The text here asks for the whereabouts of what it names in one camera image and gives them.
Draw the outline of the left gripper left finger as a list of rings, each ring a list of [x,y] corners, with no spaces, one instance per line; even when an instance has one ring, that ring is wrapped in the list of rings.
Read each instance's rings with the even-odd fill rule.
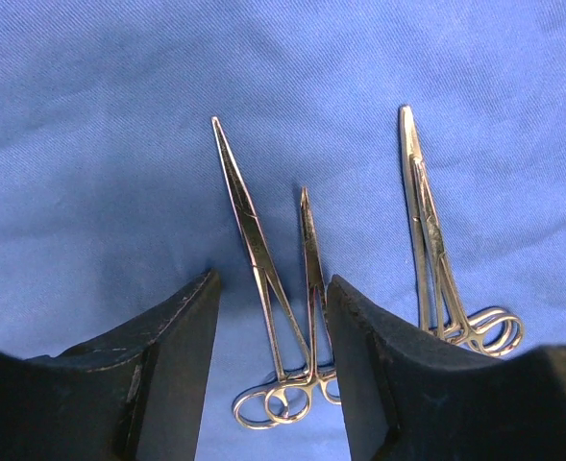
[[[0,460],[191,460],[221,280],[168,300],[58,356],[0,352]]]

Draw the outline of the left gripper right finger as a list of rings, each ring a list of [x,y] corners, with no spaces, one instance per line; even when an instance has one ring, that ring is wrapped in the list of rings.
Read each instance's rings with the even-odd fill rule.
[[[355,460],[566,460],[566,346],[447,344],[334,276],[327,316]]]

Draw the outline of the steel scissors ring handles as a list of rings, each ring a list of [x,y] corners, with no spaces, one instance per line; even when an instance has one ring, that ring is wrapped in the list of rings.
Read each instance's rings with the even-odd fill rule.
[[[401,164],[406,209],[415,264],[420,329],[452,344],[464,344],[480,352],[489,326],[484,321],[504,318],[498,310],[465,314],[446,256],[444,238],[421,152],[412,109],[399,108]]]

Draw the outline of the remaining ring-handled clamp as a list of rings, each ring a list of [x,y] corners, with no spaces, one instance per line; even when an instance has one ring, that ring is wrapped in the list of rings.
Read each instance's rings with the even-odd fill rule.
[[[213,116],[211,118],[211,124],[223,174],[228,187],[231,203],[234,208],[235,219],[245,243],[257,284],[275,367],[276,380],[281,381],[288,378],[289,374],[283,367],[274,324],[273,309],[269,298],[270,292],[273,292],[280,302],[283,313],[287,317],[295,335],[296,343],[305,359],[309,358],[308,345],[292,312],[289,300],[283,290],[279,275],[268,250],[252,198],[237,166],[234,154],[231,150],[227,137],[224,134],[221,123],[216,116]]]

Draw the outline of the blue surgical cloth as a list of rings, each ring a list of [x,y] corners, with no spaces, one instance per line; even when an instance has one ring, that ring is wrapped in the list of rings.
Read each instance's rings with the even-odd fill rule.
[[[321,397],[234,420],[273,364],[211,121],[299,320],[306,187],[325,275],[415,322],[403,104],[465,308],[566,343],[566,1],[0,1],[0,350],[58,354],[213,267],[197,458],[347,459]]]

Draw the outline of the steel forceps ring handles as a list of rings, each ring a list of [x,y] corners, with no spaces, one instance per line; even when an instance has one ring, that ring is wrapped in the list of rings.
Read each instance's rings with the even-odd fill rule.
[[[501,307],[468,316],[459,297],[425,162],[404,156],[406,197],[420,307],[420,329],[473,352],[502,357],[521,343],[521,319]]]

